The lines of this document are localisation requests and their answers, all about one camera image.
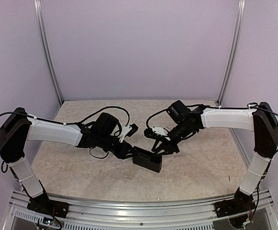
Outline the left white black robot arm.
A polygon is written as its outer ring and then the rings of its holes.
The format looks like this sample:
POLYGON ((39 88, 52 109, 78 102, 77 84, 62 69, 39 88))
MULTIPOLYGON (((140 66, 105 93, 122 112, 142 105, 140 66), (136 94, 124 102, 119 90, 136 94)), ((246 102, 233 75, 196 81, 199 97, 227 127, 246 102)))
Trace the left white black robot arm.
POLYGON ((96 121, 84 123, 63 123, 48 120, 26 113, 22 107, 9 115, 0 127, 0 157, 7 164, 27 195, 34 198, 33 204, 42 213, 48 213, 52 201, 44 196, 45 190, 35 176, 24 153, 27 141, 62 143, 77 148, 100 148, 113 153, 118 159, 131 157, 132 146, 124 139, 131 137, 137 130, 136 124, 121 126, 120 121, 109 113, 98 111, 96 121))

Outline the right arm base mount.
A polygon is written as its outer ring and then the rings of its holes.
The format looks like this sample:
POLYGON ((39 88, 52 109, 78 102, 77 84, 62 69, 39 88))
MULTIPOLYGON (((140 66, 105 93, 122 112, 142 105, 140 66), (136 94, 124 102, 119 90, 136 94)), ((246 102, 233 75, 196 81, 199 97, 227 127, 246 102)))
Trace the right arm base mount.
POLYGON ((216 202, 214 209, 218 218, 231 216, 256 208, 253 195, 246 195, 238 188, 232 199, 225 199, 223 201, 216 202))

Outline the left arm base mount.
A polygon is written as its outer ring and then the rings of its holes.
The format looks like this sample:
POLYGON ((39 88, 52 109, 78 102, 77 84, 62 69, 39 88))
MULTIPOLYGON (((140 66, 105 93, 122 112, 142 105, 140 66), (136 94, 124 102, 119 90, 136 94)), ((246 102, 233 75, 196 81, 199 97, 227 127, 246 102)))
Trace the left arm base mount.
POLYGON ((70 204, 50 199, 42 184, 41 188, 42 193, 36 197, 31 197, 28 193, 26 193, 29 197, 27 208, 38 213, 65 219, 67 217, 70 204))

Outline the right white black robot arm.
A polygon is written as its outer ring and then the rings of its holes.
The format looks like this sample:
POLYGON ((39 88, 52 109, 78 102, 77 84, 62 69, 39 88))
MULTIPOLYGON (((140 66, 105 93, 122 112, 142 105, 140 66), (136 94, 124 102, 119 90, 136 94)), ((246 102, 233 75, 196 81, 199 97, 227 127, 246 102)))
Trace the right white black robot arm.
POLYGON ((254 133, 254 155, 245 178, 230 202, 233 212, 240 213, 249 205, 249 196, 258 188, 278 152, 278 114, 266 102, 249 103, 246 107, 212 107, 204 104, 184 105, 178 100, 165 112, 176 123, 170 131, 147 126, 144 135, 155 140, 152 152, 158 155, 178 153, 178 144, 201 129, 232 128, 254 133))

